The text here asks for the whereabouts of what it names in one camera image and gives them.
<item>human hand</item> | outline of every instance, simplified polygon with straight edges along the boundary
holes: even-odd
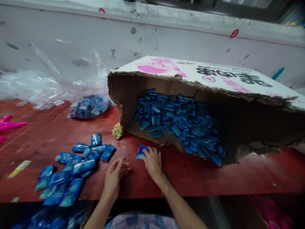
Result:
[[[163,175],[161,153],[156,148],[150,146],[147,148],[149,152],[146,149],[143,149],[146,157],[143,156],[141,159],[144,161],[145,167],[153,181],[158,184]]]
[[[113,203],[119,196],[120,180],[122,176],[127,174],[131,167],[129,162],[124,162],[125,157],[116,159],[106,170],[104,190],[101,198],[107,198]]]

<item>pile of blue packets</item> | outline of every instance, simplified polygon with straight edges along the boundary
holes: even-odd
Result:
[[[43,189],[40,199],[43,205],[72,206],[77,198],[85,177],[91,174],[102,159],[108,162],[115,152],[111,144],[102,145],[99,133],[91,136],[91,145],[77,143],[72,151],[82,154],[60,152],[55,161],[65,164],[60,172],[54,172],[54,165],[42,169],[35,191]]]
[[[189,154],[209,158],[217,165],[226,157],[219,104],[195,102],[182,94],[155,93],[154,88],[145,90],[138,102],[133,121],[149,132],[150,138],[162,138],[164,131],[175,134]]]
[[[69,118],[91,119],[105,113],[114,103],[101,95],[84,96],[78,104],[72,105]]]
[[[67,228],[76,229],[85,216],[85,202],[78,202],[70,208],[42,206],[41,203],[26,203],[16,216],[11,229]]]

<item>wooden table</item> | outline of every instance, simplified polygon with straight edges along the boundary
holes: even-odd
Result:
[[[292,193],[305,190],[305,156],[292,149],[278,155],[249,155],[240,164],[218,168],[213,162],[179,152],[173,146],[158,146],[149,140],[125,133],[118,141],[112,135],[118,112],[112,108],[92,120],[67,118],[68,103],[50,110],[34,110],[31,104],[18,107],[18,101],[1,101],[1,117],[10,114],[11,121],[25,121],[27,126],[0,132],[6,140],[0,143],[0,202],[18,197],[20,202],[38,201],[35,192],[42,168],[55,164],[56,171],[64,165],[54,161],[61,151],[70,152],[77,142],[89,144],[93,133],[101,133],[102,142],[117,148],[109,163],[125,156],[132,172],[121,181],[119,198],[158,198],[162,193],[147,173],[144,162],[135,160],[140,144],[158,148],[162,165],[173,186],[182,196],[236,195],[253,193]],[[31,163],[14,178],[8,175],[24,160]],[[79,199],[99,199],[109,163],[100,161],[96,172],[83,184]]]

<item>plastic bag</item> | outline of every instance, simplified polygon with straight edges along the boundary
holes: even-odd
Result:
[[[69,118],[94,118],[114,105],[108,95],[107,69],[96,50],[58,39],[32,47],[67,94],[72,104]]]
[[[44,72],[18,70],[0,77],[0,100],[22,100],[17,106],[30,102],[35,105],[33,109],[50,109],[64,104],[65,96],[55,79]]]

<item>cardboard box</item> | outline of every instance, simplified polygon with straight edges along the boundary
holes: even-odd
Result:
[[[137,98],[145,89],[222,103],[227,144],[224,164],[238,163],[253,152],[279,153],[279,146],[305,142],[305,97],[251,69],[145,56],[112,70],[108,88],[122,126],[146,139],[149,133],[132,121]],[[183,152],[174,135],[164,133],[161,139],[151,140],[174,144]]]

